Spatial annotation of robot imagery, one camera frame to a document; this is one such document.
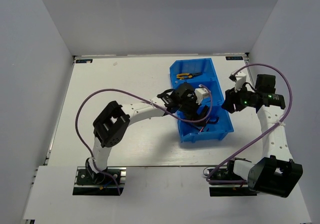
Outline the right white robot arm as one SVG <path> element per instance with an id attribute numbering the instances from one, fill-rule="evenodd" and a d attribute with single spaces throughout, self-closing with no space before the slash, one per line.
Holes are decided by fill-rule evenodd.
<path id="1" fill-rule="evenodd" d="M 284 123 L 286 107 L 282 95 L 276 94 L 276 78 L 273 75 L 258 75 L 253 91 L 246 88 L 247 76 L 244 72 L 232 74 L 235 82 L 232 89 L 226 90 L 222 108 L 229 113 L 241 111 L 246 107 L 255 108 L 262 138 L 262 158 L 253 164 L 244 159 L 234 159 L 225 171 L 231 183 L 241 179 L 247 181 L 251 191 L 288 197 L 303 174 L 303 167 L 294 162 L 289 151 Z"/>

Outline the brown hex key short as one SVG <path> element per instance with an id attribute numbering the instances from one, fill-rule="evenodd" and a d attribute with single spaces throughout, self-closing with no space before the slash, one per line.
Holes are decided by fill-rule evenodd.
<path id="1" fill-rule="evenodd" d="M 220 119 L 219 117 L 217 117 L 215 120 L 209 120 L 209 119 L 208 119 L 208 120 L 207 120 L 207 123 L 208 123 L 208 124 L 217 124 L 218 121 L 219 121 L 219 119 Z"/>

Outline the yellow pliers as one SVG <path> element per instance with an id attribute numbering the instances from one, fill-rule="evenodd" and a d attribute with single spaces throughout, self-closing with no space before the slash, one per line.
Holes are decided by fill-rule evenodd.
<path id="1" fill-rule="evenodd" d="M 200 72 L 200 73 L 193 73 L 193 74 L 192 74 L 192 76 L 194 76 L 194 77 L 195 77 L 195 76 L 199 76 L 199 75 L 202 75 L 202 73 Z"/>
<path id="2" fill-rule="evenodd" d="M 193 76 L 192 76 L 192 73 L 181 73 L 181 74 L 177 74 L 176 78 L 178 80 L 186 80 L 186 79 L 193 78 Z"/>

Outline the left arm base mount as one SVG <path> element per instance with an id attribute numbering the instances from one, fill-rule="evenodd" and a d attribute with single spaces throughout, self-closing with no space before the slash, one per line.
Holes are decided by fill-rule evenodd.
<path id="1" fill-rule="evenodd" d="M 125 167 L 109 167 L 108 173 L 117 181 L 122 194 L 126 181 Z M 85 167 L 78 167 L 73 186 L 73 195 L 87 196 L 119 196 L 118 188 L 111 177 L 98 174 L 98 179 L 93 180 Z"/>

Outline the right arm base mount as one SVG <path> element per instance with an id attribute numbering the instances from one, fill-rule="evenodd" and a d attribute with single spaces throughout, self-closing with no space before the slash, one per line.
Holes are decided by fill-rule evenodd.
<path id="1" fill-rule="evenodd" d="M 257 196 L 256 191 L 248 187 L 248 174 L 254 164 L 245 158 L 233 158 L 225 166 L 210 174 L 214 167 L 203 170 L 205 178 L 209 178 L 209 194 L 211 197 Z"/>

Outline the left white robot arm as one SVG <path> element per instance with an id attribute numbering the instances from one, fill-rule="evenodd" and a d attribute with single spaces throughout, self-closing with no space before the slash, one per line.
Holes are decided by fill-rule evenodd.
<path id="1" fill-rule="evenodd" d="M 93 122 L 95 145 L 93 157 L 88 162 L 91 167 L 89 178 L 94 183 L 104 181 L 110 151 L 120 143 L 130 125 L 153 117 L 170 115 L 178 118 L 175 115 L 177 111 L 183 114 L 183 122 L 204 125 L 212 110 L 212 106 L 202 106 L 202 101 L 207 98 L 212 98 L 212 94 L 204 85 L 194 88 L 189 83 L 182 83 L 150 100 L 140 99 L 126 105 L 117 101 L 107 104 Z"/>

